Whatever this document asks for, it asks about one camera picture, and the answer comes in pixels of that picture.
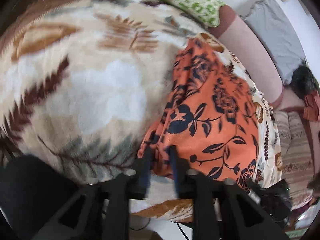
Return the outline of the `grey pillow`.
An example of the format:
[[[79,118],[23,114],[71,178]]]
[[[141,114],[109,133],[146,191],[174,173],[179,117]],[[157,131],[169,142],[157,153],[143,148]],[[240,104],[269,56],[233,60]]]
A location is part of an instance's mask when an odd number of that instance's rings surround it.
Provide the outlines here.
[[[259,0],[242,19],[269,53],[283,84],[289,85],[293,72],[305,61],[305,54],[279,4],[275,0]]]

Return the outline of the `black fluffy item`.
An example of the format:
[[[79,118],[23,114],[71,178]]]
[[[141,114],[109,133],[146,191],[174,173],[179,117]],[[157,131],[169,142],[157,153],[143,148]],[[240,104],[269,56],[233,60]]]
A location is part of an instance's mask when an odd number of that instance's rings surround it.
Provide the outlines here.
[[[316,78],[310,68],[304,63],[301,63],[299,67],[293,71],[289,86],[300,99],[304,99],[306,95],[314,91],[319,92],[319,84]]]

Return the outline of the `pink maroon bolster cushion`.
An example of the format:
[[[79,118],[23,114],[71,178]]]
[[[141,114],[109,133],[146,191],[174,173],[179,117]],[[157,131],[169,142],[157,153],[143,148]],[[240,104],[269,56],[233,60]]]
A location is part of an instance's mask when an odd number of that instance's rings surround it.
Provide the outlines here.
[[[224,5],[219,18],[220,24],[209,32],[236,55],[268,103],[277,110],[304,107],[303,100],[283,85],[267,50],[240,16]]]

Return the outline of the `beige leaf pattern blanket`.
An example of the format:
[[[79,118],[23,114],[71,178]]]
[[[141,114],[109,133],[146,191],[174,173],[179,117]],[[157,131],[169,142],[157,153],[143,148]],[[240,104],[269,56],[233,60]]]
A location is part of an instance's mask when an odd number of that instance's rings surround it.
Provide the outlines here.
[[[268,101],[225,45],[179,9],[157,0],[44,0],[1,37],[1,131],[79,183],[106,181],[129,168],[173,86],[176,56],[191,38],[212,48],[249,85],[259,153],[251,180],[282,177],[278,129]],[[171,177],[151,176],[143,217],[189,222]]]

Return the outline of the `coral red cloth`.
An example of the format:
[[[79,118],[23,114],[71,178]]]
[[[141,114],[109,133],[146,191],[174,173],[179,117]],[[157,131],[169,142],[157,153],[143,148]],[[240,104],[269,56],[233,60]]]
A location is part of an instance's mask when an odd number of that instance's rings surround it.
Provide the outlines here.
[[[320,119],[320,97],[317,90],[304,96],[303,118],[309,121],[317,122]]]

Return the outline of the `orange black floral garment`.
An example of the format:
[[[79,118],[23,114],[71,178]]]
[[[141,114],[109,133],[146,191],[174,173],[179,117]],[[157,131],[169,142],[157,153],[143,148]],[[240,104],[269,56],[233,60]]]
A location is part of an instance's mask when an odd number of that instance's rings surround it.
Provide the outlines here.
[[[147,131],[138,157],[152,148],[155,174],[172,177],[168,149],[175,146],[191,168],[213,180],[231,178],[249,191],[259,137],[248,83],[199,38],[176,56],[172,79],[163,115]]]

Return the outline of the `striped brown beige bedding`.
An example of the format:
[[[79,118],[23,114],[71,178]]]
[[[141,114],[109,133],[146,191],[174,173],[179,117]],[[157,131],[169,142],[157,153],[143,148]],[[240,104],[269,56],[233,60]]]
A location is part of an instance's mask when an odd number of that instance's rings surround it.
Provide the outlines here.
[[[296,210],[313,198],[308,185],[319,172],[319,122],[306,120],[295,111],[273,114],[281,146],[282,178],[289,185],[292,209]]]

